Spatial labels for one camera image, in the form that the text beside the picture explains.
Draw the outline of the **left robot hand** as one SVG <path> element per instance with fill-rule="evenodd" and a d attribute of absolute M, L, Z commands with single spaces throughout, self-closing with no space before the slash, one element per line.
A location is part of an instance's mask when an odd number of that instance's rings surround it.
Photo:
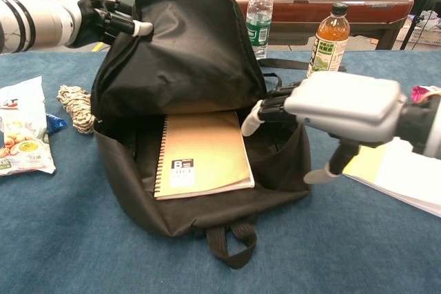
<path fill-rule="evenodd" d="M 103 42 L 113 44 L 119 33 L 147 36 L 153 24 L 132 16 L 132 6 L 121 0 L 57 0 L 70 15 L 72 31 L 64 46 L 81 48 Z"/>

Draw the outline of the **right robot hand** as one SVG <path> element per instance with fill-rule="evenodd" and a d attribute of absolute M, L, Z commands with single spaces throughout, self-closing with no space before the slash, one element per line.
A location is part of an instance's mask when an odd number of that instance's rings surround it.
<path fill-rule="evenodd" d="M 243 121 L 241 132 L 251 136 L 263 123 L 296 122 L 337 138 L 339 146 L 327 164 L 304 177 L 307 184 L 324 184 L 342 173 L 360 146 L 376 147 L 393 139 L 406 101 L 397 81 L 315 72 L 259 100 Z"/>

